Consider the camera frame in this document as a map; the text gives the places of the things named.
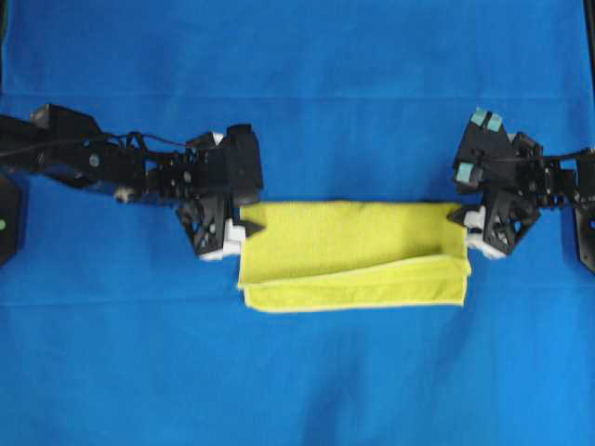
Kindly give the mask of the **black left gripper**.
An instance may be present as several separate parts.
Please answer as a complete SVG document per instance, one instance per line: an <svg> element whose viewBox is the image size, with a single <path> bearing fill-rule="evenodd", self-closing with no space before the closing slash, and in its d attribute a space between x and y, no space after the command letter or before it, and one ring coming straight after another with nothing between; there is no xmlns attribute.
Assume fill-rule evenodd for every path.
<svg viewBox="0 0 595 446"><path fill-rule="evenodd" d="M206 261L240 255L246 238L265 229L237 216L240 207L232 201L228 148L227 132L210 132L189 141L174 159L178 221L194 254Z"/></svg>

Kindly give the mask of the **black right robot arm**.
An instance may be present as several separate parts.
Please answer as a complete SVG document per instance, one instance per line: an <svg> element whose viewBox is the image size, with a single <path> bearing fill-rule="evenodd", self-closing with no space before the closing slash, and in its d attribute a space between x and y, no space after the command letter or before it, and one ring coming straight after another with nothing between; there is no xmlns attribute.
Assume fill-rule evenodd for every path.
<svg viewBox="0 0 595 446"><path fill-rule="evenodd" d="M542 209L572 206L586 212L593 207L594 186L579 175L579 168L593 160L589 150L546 156L524 133L466 135L454 163L456 189L479 192L482 199L459 207L448 219L466 229L468 246L492 259L509 256Z"/></svg>

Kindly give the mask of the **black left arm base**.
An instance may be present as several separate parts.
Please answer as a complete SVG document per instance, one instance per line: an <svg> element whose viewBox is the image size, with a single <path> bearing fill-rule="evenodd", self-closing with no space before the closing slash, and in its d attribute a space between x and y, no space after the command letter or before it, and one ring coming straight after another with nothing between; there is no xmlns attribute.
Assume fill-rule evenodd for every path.
<svg viewBox="0 0 595 446"><path fill-rule="evenodd" d="M22 194L17 184L1 175L0 262L4 266L20 248Z"/></svg>

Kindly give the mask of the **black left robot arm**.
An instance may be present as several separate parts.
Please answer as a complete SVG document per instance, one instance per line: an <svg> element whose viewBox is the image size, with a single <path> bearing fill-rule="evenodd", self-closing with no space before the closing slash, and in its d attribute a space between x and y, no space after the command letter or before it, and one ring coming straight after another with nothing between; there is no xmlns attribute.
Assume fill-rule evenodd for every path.
<svg viewBox="0 0 595 446"><path fill-rule="evenodd" d="M264 187L258 138L249 124L205 132L172 151L154 151L152 135L104 132L85 113L46 104L29 120L1 117L1 165L118 203L172 207L203 260L241 253L264 225L243 219Z"/></svg>

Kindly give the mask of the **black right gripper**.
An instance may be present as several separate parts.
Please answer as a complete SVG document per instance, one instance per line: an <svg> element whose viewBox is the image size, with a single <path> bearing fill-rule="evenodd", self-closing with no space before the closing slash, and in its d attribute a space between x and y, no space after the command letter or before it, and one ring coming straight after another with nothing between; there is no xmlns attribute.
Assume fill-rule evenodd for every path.
<svg viewBox="0 0 595 446"><path fill-rule="evenodd" d="M491 258L512 254L540 217L542 147L518 133L511 140L514 179L509 184L488 185L475 206L460 207L447 219L468 229L468 243Z"/></svg>

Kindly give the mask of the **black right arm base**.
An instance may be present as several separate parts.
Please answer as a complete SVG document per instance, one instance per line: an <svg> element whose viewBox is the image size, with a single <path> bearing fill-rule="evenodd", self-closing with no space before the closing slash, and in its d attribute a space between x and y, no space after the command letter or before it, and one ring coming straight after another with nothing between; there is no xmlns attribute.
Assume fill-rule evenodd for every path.
<svg viewBox="0 0 595 446"><path fill-rule="evenodd" d="M594 206L575 210L575 236L580 262L594 273Z"/></svg>

